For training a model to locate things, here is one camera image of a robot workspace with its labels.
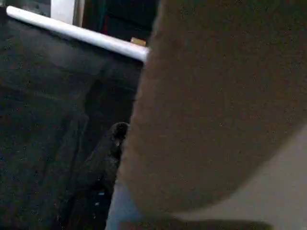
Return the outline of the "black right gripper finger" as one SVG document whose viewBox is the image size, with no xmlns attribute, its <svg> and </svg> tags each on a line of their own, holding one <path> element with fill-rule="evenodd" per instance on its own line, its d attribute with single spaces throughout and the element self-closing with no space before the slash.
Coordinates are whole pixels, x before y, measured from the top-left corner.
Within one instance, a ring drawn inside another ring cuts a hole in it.
<svg viewBox="0 0 307 230">
<path fill-rule="evenodd" d="M 74 192 L 62 210 L 64 230 L 103 230 L 129 124 L 115 123 L 80 167 Z"/>
</svg>

